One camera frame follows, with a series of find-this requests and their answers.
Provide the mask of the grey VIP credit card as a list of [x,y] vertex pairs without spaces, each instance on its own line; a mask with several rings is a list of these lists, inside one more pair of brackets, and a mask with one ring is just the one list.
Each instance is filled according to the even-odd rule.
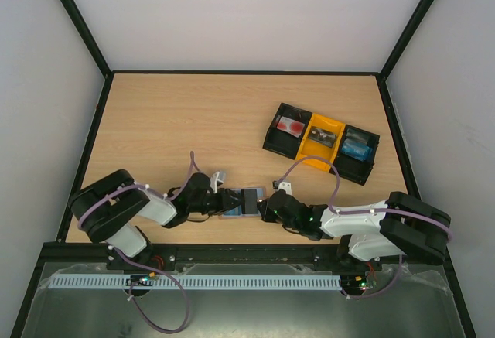
[[258,191],[256,189],[242,189],[243,203],[241,213],[245,216],[258,215]]

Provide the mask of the blue VIP credit card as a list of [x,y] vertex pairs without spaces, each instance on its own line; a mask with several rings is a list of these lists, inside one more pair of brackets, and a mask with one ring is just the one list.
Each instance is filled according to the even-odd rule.
[[345,143],[342,147],[342,153],[359,161],[365,161],[372,152],[372,149],[367,146],[353,145]]

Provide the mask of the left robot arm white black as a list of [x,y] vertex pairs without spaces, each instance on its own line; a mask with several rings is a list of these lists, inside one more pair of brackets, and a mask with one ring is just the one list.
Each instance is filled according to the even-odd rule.
[[221,175],[195,172],[181,187],[159,193],[119,169],[72,195],[68,208],[91,242],[105,242],[134,258],[149,246],[142,231],[131,225],[135,217],[174,228],[187,222],[191,213],[209,217],[243,206],[241,192],[220,186]]

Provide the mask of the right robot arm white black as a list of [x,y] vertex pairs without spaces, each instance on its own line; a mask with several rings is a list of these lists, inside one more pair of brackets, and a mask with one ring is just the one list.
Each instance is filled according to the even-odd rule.
[[333,207],[306,205],[281,189],[259,200],[258,209],[264,222],[281,224],[312,241],[342,240],[337,260],[348,270],[389,256],[442,265],[452,238],[447,213],[402,192],[369,205]]

